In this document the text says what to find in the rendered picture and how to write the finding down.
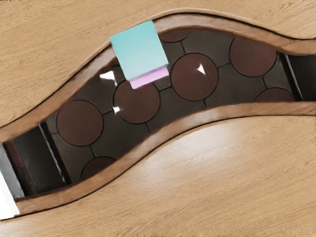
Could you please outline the teal cube block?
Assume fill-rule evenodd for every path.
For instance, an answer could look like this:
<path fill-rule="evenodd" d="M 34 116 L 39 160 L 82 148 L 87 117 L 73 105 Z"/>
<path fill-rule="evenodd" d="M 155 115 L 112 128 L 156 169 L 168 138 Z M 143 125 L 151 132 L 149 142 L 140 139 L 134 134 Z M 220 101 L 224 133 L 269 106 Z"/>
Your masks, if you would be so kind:
<path fill-rule="evenodd" d="M 127 80 L 168 65 L 168 59 L 152 20 L 110 37 Z"/>

